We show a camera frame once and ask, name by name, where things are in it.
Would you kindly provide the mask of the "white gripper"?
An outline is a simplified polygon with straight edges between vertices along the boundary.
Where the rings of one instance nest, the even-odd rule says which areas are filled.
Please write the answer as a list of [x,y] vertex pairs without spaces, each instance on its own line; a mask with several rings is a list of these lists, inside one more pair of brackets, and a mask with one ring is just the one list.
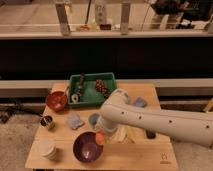
[[109,143],[112,141],[117,128],[118,125],[115,122],[109,121],[103,117],[99,117],[95,126],[95,131],[96,133],[101,132],[102,134],[104,134],[106,139],[105,143]]

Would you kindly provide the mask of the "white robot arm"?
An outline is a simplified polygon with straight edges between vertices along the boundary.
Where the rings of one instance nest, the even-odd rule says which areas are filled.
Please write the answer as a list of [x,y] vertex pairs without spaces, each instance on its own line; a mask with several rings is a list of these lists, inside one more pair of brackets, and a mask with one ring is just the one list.
[[213,115],[201,112],[146,109],[129,104],[124,89],[114,90],[100,108],[97,126],[112,136],[119,124],[143,128],[181,141],[213,148]]

